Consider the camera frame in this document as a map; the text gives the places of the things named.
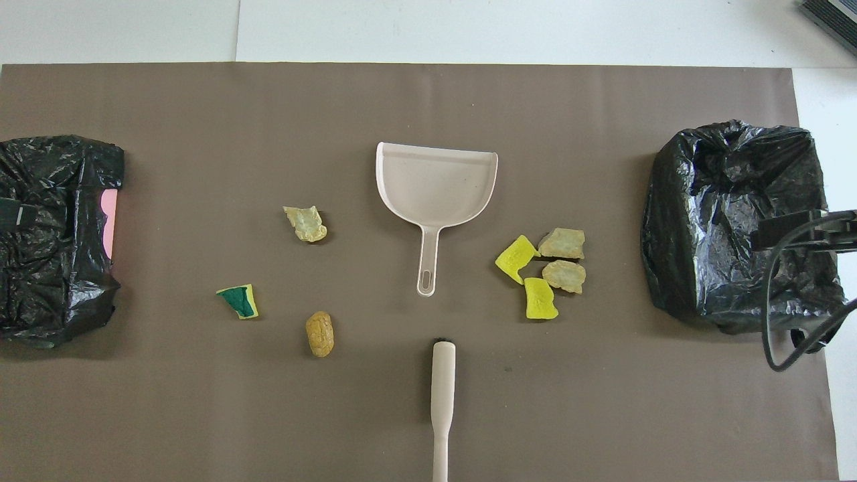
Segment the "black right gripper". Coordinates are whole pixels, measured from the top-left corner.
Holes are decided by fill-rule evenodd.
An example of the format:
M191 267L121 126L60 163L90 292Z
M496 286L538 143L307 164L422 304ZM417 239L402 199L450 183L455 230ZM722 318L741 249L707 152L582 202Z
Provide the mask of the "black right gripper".
M856 211L830 212L819 217L815 228L806 228L793 237L790 231L804 223L813 222L814 216L777 216L759 222L750 235L752 250L770 250L786 239L786 247L809 245L816 240L814 251L829 251L838 254L856 251Z

